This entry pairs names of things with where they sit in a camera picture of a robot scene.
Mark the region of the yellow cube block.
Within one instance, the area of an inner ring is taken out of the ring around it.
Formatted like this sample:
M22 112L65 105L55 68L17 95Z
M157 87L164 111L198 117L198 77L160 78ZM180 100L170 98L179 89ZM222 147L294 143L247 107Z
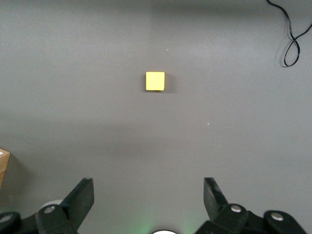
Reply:
M146 91L164 91L164 89L164 72L146 72Z

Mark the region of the wooden drawer cabinet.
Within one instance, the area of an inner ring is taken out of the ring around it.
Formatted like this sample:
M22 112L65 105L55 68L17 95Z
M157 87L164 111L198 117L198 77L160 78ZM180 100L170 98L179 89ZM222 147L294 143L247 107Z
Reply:
M0 148L0 189L4 180L11 153Z

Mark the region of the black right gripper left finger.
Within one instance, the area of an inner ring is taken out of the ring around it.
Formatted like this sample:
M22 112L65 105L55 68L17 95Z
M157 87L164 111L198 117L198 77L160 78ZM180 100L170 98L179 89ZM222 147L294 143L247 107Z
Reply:
M36 213L39 234L78 234L94 204L92 178L83 178L60 204L49 204Z

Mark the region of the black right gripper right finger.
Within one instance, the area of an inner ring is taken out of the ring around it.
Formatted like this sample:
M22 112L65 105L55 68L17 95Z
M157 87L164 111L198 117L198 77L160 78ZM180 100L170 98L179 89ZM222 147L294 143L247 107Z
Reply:
M229 203L212 177L204 178L203 200L209 217L197 234L241 234L249 214L234 203Z

